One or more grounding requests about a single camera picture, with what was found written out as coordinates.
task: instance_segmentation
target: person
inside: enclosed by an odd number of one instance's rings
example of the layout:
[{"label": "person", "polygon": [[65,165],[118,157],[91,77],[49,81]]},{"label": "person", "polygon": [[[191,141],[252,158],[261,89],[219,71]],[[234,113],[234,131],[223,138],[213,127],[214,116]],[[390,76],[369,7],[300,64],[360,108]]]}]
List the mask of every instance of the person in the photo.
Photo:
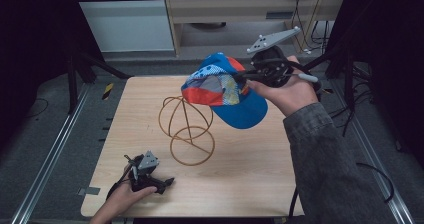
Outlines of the person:
[{"label": "person", "polygon": [[[295,56],[287,59],[298,62]],[[247,84],[286,116],[283,123],[305,213],[288,223],[396,223],[383,195],[375,192],[358,170],[311,83],[292,76],[280,88],[249,80]],[[134,193],[129,182],[124,182],[90,223],[107,223],[155,191],[148,187]]]}]

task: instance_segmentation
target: person's right hand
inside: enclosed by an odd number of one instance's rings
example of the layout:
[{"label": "person's right hand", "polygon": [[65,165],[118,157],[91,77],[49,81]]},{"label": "person's right hand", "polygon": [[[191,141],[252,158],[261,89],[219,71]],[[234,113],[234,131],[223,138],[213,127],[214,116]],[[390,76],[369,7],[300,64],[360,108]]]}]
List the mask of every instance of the person's right hand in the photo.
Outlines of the person's right hand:
[{"label": "person's right hand", "polygon": [[[299,63],[295,56],[290,56],[287,59]],[[295,69],[293,73],[302,72]],[[312,84],[300,79],[298,76],[290,77],[289,81],[279,88],[268,87],[260,82],[250,80],[247,81],[247,84],[257,94],[277,106],[285,116],[289,116],[302,107],[318,102]]]}]

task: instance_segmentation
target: wire hat stand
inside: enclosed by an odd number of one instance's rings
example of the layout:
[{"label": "wire hat stand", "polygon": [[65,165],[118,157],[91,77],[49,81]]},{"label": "wire hat stand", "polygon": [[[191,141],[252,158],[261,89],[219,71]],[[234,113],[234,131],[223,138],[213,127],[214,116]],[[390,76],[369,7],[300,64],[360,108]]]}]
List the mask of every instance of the wire hat stand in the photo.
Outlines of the wire hat stand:
[{"label": "wire hat stand", "polygon": [[159,112],[159,126],[171,138],[169,148],[172,157],[183,165],[200,165],[215,150],[215,139],[209,132],[213,111],[210,107],[207,108],[208,110],[200,110],[182,96],[167,97],[163,101]]}]

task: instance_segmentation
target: colorful cap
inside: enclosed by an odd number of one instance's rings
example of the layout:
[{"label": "colorful cap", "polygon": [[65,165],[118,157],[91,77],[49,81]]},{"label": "colorful cap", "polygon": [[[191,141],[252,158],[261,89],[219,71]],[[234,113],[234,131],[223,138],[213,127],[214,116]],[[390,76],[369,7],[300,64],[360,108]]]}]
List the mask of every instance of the colorful cap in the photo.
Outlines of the colorful cap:
[{"label": "colorful cap", "polygon": [[262,121],[268,110],[266,100],[246,83],[237,83],[233,74],[244,71],[234,58],[218,52],[208,56],[181,87],[189,103],[208,105],[228,125],[251,128]]}]

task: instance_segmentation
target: sleeve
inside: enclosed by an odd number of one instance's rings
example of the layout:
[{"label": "sleeve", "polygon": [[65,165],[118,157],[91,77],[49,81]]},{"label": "sleeve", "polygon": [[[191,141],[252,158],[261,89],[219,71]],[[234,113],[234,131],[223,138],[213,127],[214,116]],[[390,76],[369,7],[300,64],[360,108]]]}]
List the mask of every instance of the sleeve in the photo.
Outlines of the sleeve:
[{"label": "sleeve", "polygon": [[283,122],[299,198],[310,223],[396,223],[383,195],[361,178],[346,141],[321,103]]}]

